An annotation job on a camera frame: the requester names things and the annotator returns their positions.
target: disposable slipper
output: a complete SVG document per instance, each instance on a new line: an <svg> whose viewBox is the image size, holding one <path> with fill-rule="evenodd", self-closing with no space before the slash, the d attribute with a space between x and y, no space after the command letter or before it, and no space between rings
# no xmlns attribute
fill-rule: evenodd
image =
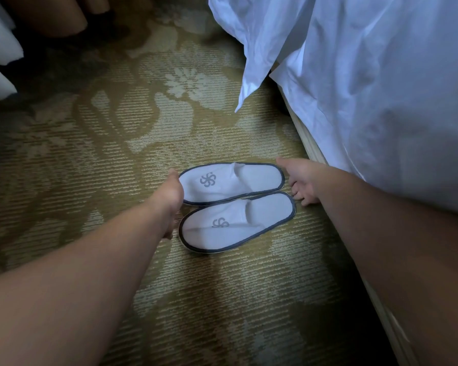
<svg viewBox="0 0 458 366"><path fill-rule="evenodd" d="M211 163L180 174L189 205L210 205L280 190L283 172L270 163Z"/></svg>
<svg viewBox="0 0 458 366"><path fill-rule="evenodd" d="M277 191L197 209L183 218L178 233L191 251L220 253L290 221L295 211L293 198Z"/></svg>

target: patterned carpet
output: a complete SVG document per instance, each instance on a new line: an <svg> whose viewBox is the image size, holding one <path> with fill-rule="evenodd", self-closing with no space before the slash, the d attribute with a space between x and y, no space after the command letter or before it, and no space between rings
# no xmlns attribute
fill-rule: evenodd
<svg viewBox="0 0 458 366"><path fill-rule="evenodd" d="M113 6L109 28L24 39L4 68L20 94L0 102L0 273L145 199L169 167L305 156L271 81L234 113L243 49L207 0ZM394 362L323 209L299 206L227 253L162 242L103 364Z"/></svg>

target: white slipper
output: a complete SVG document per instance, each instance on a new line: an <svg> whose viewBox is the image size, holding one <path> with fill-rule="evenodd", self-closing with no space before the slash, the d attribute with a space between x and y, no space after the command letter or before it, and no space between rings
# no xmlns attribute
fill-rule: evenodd
<svg viewBox="0 0 458 366"><path fill-rule="evenodd" d="M293 198L281 191L197 209L180 222L183 245L197 253L220 253L290 221Z"/></svg>
<svg viewBox="0 0 458 366"><path fill-rule="evenodd" d="M285 176L269 163L211 163L180 173L180 182L185 204L209 205L280 190Z"/></svg>

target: brown curtain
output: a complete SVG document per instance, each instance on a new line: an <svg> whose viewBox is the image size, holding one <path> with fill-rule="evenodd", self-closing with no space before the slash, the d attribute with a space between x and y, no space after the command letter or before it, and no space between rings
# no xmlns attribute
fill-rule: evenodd
<svg viewBox="0 0 458 366"><path fill-rule="evenodd" d="M110 10L108 0L4 1L20 19L46 37L75 35L87 26L83 12L102 14Z"/></svg>

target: hand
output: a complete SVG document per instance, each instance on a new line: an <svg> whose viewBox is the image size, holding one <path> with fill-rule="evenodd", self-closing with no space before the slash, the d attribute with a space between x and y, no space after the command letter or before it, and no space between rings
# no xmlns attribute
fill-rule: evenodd
<svg viewBox="0 0 458 366"><path fill-rule="evenodd" d="M168 212L169 223L166 229L164 238L171 239L173 237L173 229L175 228L175 215L180 210L183 204L183 186L180 183L178 172L171 168L168 171L166 181L151 195L149 202L157 207L161 207Z"/></svg>
<svg viewBox="0 0 458 366"><path fill-rule="evenodd" d="M289 185L292 187L295 200L302 200L304 207L312 203L319 203L319 199L314 193L312 180L314 173L322 167L327 167L326 165L309 159L284 159L281 157L276 159L276 164L289 174Z"/></svg>

